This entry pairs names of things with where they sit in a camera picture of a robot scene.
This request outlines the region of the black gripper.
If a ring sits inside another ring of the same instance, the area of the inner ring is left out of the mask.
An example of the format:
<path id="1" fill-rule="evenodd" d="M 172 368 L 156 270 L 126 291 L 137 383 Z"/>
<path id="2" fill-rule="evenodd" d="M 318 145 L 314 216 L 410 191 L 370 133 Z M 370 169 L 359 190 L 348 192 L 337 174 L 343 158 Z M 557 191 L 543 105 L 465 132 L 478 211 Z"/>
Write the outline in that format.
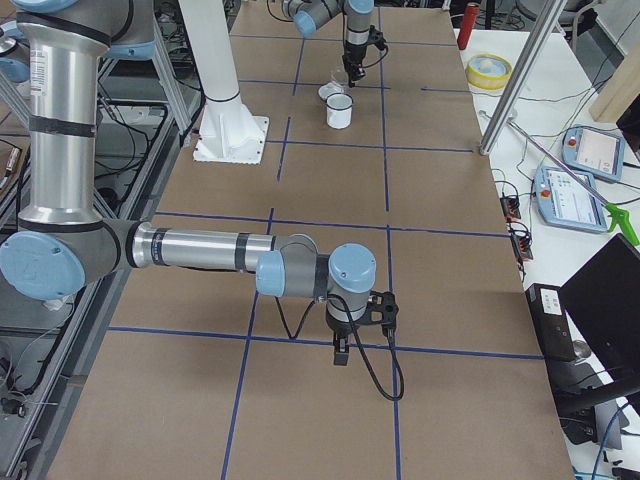
<path id="1" fill-rule="evenodd" d="M 349 336 L 359 329 L 357 322 L 343 322 L 333 317 L 327 317 L 326 323 L 333 331 L 333 365 L 347 366 L 349 361 Z"/>
<path id="2" fill-rule="evenodd" d="M 351 88 L 350 83 L 357 83 L 365 76 L 365 69 L 362 67 L 366 56 L 366 44 L 345 43 L 343 45 L 343 85 Z"/>

